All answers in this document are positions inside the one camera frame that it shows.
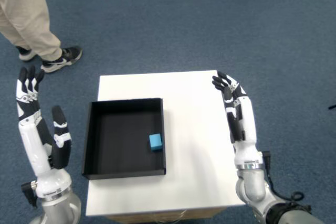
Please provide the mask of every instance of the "black sneaker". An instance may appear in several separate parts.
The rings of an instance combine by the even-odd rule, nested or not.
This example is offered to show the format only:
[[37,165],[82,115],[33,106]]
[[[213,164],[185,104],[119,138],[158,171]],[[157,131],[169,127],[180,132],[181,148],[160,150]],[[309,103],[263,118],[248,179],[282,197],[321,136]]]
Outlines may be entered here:
[[22,47],[16,47],[19,50],[19,59],[23,61],[32,60],[37,54],[32,50],[27,50]]
[[69,47],[62,49],[62,55],[54,61],[42,61],[41,69],[45,73],[51,73],[64,66],[71,66],[82,56],[80,47]]

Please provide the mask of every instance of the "blue block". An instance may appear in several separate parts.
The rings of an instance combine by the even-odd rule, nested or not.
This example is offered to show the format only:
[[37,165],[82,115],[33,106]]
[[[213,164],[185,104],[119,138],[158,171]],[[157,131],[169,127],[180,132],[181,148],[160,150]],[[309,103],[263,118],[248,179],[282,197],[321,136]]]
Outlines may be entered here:
[[149,135],[149,142],[151,144],[151,150],[157,151],[162,149],[162,142],[160,134]]

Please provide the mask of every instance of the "wooden table base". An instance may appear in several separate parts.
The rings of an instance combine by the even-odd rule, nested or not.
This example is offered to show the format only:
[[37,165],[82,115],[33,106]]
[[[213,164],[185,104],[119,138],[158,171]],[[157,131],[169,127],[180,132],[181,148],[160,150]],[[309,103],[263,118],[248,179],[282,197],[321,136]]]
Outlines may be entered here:
[[209,209],[192,209],[167,212],[152,212],[147,214],[137,215],[113,215],[107,218],[119,223],[144,223],[144,222],[159,222],[159,221],[176,221],[183,219],[200,219],[211,218],[212,216],[222,212],[224,208],[209,208]]

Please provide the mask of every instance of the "black box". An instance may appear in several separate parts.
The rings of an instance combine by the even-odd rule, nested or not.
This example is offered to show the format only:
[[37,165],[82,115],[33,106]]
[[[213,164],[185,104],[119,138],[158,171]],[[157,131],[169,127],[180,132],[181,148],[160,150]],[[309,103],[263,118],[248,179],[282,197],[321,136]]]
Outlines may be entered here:
[[[149,135],[160,133],[162,150]],[[88,179],[166,173],[163,102],[160,98],[90,103],[82,174]]]

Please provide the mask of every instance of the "person's leg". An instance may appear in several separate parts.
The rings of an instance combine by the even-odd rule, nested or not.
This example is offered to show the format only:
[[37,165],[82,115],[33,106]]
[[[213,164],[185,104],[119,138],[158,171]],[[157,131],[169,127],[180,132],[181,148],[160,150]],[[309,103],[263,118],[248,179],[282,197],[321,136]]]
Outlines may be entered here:
[[16,46],[32,49],[42,60],[54,61],[61,57],[60,41],[50,32],[49,12],[45,0],[0,0],[3,15],[1,32]]

